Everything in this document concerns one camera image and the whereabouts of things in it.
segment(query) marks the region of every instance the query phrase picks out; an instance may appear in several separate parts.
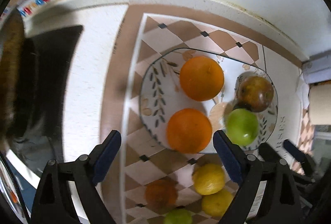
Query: green lime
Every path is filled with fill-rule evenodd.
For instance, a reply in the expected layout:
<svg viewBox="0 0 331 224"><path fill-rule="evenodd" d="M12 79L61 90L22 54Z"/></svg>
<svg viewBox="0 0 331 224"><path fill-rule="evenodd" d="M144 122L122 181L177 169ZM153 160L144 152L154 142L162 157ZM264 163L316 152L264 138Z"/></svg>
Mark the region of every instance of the green lime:
<svg viewBox="0 0 331 224"><path fill-rule="evenodd" d="M228 138L239 146L249 145L258 136L259 122L256 115L243 108L233 110L225 126Z"/></svg>
<svg viewBox="0 0 331 224"><path fill-rule="evenodd" d="M189 211L185 209L174 209L167 213L163 224L191 224L192 217Z"/></svg>

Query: orange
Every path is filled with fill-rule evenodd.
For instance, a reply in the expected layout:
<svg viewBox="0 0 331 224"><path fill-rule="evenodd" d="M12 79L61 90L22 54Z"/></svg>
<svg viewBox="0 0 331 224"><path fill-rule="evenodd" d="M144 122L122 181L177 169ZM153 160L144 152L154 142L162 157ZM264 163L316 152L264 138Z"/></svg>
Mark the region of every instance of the orange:
<svg viewBox="0 0 331 224"><path fill-rule="evenodd" d="M219 94L224 85L224 73L213 59L199 56L183 65L179 81L188 97L202 102Z"/></svg>
<svg viewBox="0 0 331 224"><path fill-rule="evenodd" d="M183 154L195 154L210 142L211 123L200 111L185 108L172 115L167 126L170 147Z"/></svg>
<svg viewBox="0 0 331 224"><path fill-rule="evenodd" d="M148 184L145 190L145 200L155 209L170 207L175 204L177 198L175 183L169 180L156 180Z"/></svg>

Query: yellow lemon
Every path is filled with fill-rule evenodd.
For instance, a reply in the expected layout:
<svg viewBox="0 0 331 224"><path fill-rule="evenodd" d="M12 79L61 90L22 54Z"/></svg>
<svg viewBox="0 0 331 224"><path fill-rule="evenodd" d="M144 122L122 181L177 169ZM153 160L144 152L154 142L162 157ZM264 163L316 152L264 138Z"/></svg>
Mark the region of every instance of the yellow lemon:
<svg viewBox="0 0 331 224"><path fill-rule="evenodd" d="M200 167L192 176L195 190L201 195L211 195L223 189L224 178L222 167L213 163Z"/></svg>
<svg viewBox="0 0 331 224"><path fill-rule="evenodd" d="M202 197L202 210L210 216L223 216L232 202L233 195L226 189Z"/></svg>

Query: diamond tile pattern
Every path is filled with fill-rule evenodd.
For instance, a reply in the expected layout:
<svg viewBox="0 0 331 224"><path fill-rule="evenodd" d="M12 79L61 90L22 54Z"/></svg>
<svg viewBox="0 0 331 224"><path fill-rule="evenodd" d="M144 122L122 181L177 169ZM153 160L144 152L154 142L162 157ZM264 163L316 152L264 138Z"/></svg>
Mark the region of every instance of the diamond tile pattern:
<svg viewBox="0 0 331 224"><path fill-rule="evenodd" d="M136 97L140 77L143 77L149 64L161 55L175 48L196 48L208 50L232 57L247 64L256 65L259 59L259 46L247 38L228 34L212 25L199 22L171 20L159 15L147 17L141 41L138 62L135 68L131 107L138 104ZM222 165L217 154L183 155L164 149L156 143L139 122L137 110L130 110L128 136L126 143L125 195L128 220L146 218L149 224L162 224L167 210L155 210L148 205L144 193L146 185L157 180L172 180L178 190L176 206L183 206L192 214L194 224L218 223L201 210L201 196L195 192L192 174L196 168L207 163ZM142 107L142 113L149 114L148 107ZM238 185L231 182L226 173L226 189L235 193Z"/></svg>
<svg viewBox="0 0 331 224"><path fill-rule="evenodd" d="M315 126L311 124L308 110L302 111L299 149L307 154L312 154L312 140L314 137ZM304 174L301 164L294 161L291 169L299 174Z"/></svg>

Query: plate rim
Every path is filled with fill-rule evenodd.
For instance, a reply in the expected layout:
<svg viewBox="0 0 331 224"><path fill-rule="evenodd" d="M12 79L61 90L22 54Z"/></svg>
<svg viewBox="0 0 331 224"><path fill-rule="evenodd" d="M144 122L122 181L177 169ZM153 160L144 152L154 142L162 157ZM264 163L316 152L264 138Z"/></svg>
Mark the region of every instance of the plate rim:
<svg viewBox="0 0 331 224"><path fill-rule="evenodd" d="M172 52L174 52L174 51L176 51L176 50L179 50L179 49L196 50L196 51L200 51L200 52L205 52L205 53L214 54L214 55L216 55L216 56L221 56L221 57L224 57L224 58L227 58L227 59L230 59L230 60L234 60L234 61L240 62L240 63L242 63L242 64L247 64L247 65L252 66L252 67L254 67L254 68L258 68L258 69L260 69L262 72L264 72L264 73L268 76L268 78L269 78L270 81L271 81L271 85L272 85L272 87L274 88L274 91L276 92L276 98L277 98L277 109L276 109L276 110L277 110L277 116L276 116L275 127L274 127L273 131L270 133L269 137L263 142L263 143L266 143L266 142L268 141L268 139L270 138L270 136L273 134L273 132L274 132L274 130L275 130L275 128L276 128L276 124L277 124L277 120L278 120L278 109L279 109L279 107L278 107L278 93L277 93L277 89L276 89L274 83L272 82L272 79L270 78L270 76L267 74L266 71L264 71L263 69L259 68L258 66L256 67L256 66L253 66L253 65L251 65L251 64L248 64L248 63L246 63L246 62L243 62L243 61L240 61L240 60L237 60L237 59L230 58L230 57L228 57L228 56L224 56L224 55L221 55L221 54L218 54L218 53L214 53L214 52L210 52L210 51L206 51L206 50L202 50L202 49L196 49L196 48L175 48L175 49L173 49L173 50L167 52L166 54L161 55L161 57L159 57L159 58L157 58L155 61L153 61L153 62L148 66L148 68L146 69L145 74L144 74L144 76L142 77L142 83L141 83L140 90L139 90L138 106L139 106L139 118L140 118L142 124L144 125L145 129L147 130L148 134L151 136L151 138L153 138L153 139L154 139L154 140L155 140L160 146L164 147L165 149L173 150L173 149L167 148L166 146L164 146L163 144L161 144L161 142L159 142L159 141L153 136L153 134L150 133L150 130L147 128L147 124L144 122L143 117L142 117L142 113L141 113L141 91L142 91L142 87L143 87L143 82L144 82L144 80L145 80L145 78L146 78L146 76L147 76L147 73L148 73L149 69L153 66L153 64L154 64L155 62L159 61L160 59L162 59L163 57L165 57L166 55L168 55L168 54L170 54L170 53L172 53ZM258 146L257 148L255 148L255 149L251 149L251 150L247 150L247 151L257 150L257 149L259 148L259 146Z"/></svg>

